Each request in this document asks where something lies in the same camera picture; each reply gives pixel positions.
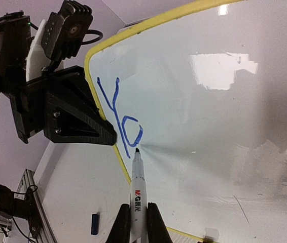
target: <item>black mount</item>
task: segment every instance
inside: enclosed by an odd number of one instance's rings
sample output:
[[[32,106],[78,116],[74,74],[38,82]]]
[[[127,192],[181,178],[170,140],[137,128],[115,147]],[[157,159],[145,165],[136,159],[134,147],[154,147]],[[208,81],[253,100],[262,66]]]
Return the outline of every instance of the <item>black mount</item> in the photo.
[[[44,130],[54,143],[114,145],[113,126],[101,119],[84,69],[66,68],[9,90],[18,137],[28,138]]]
[[[0,185],[0,215],[7,219],[13,217],[26,219],[33,238],[36,238],[42,228],[42,222],[34,202],[32,188],[26,191],[24,200],[15,198],[15,193]]]

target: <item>m&g logo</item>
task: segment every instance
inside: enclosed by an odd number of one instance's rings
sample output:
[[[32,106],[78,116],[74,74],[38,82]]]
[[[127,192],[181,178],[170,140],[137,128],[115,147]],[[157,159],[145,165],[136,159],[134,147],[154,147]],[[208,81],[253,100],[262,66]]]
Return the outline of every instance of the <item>m&g logo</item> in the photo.
[[[141,192],[140,190],[135,191],[135,212],[141,212]]]

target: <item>marker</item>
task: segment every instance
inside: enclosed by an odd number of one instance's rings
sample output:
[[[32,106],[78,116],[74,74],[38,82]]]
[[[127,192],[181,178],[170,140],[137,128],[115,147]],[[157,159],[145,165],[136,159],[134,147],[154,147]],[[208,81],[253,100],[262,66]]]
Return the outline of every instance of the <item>marker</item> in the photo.
[[[147,192],[144,174],[144,161],[138,148],[132,162],[130,187],[131,234],[130,243],[148,243],[147,235]]]

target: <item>yellow whiteboard border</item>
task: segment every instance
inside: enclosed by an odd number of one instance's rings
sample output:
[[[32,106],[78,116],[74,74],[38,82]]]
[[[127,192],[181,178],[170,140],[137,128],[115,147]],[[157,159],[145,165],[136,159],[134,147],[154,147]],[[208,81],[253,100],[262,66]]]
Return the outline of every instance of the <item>yellow whiteboard border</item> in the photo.
[[[101,116],[101,118],[103,120],[106,120],[106,116],[103,112],[103,108],[102,108],[101,103],[98,99],[98,95],[97,95],[92,77],[91,77],[90,72],[89,72],[89,62],[90,62],[90,59],[93,55],[95,55],[96,53],[104,50],[105,48],[108,48],[108,47],[110,47],[110,46],[112,46],[112,45],[114,45],[114,44],[116,44],[116,43],[118,43],[124,39],[127,39],[127,38],[129,38],[135,34],[141,33],[147,29],[156,27],[158,25],[169,22],[171,20],[178,19],[178,18],[184,17],[186,15],[197,13],[197,12],[200,12],[203,10],[215,8],[215,7],[218,7],[220,5],[231,4],[231,3],[236,3],[236,2],[240,2],[240,1],[243,1],[243,0],[200,0],[200,1],[197,0],[193,3],[186,4],[186,5],[181,6],[179,8],[170,10],[166,13],[160,14],[154,18],[148,19],[142,23],[136,24],[135,26],[133,26],[133,27],[131,27],[131,28],[119,33],[119,34],[116,34],[116,35],[104,40],[103,42],[99,43],[98,45],[92,47],[89,50],[89,52],[86,54],[84,69],[85,69],[87,82],[88,82],[90,90],[93,94],[95,104],[96,104],[97,108],[99,109],[99,115]],[[124,162],[122,160],[122,157],[121,157],[121,154],[119,152],[117,145],[115,144],[113,146],[113,148],[114,148],[114,151],[115,151],[117,158],[119,160],[122,171],[123,171],[128,183],[130,184],[131,178],[130,178],[129,173],[128,173],[125,165],[124,165]],[[173,228],[169,228],[169,227],[167,229],[169,231],[181,234],[185,237],[189,237],[189,238],[196,239],[198,241],[203,242],[203,239],[200,237],[197,237],[197,236],[194,236],[191,234],[187,234],[187,233],[184,233],[182,231],[179,231],[179,230],[176,230]]]

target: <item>whiteboard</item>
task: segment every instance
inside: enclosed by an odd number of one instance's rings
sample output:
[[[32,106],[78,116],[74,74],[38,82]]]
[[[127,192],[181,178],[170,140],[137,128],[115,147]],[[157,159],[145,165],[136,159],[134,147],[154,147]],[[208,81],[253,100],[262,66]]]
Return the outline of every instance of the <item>whiteboard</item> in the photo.
[[[141,149],[166,226],[284,242],[287,2],[228,2],[192,3],[99,44],[87,79],[127,178]]]

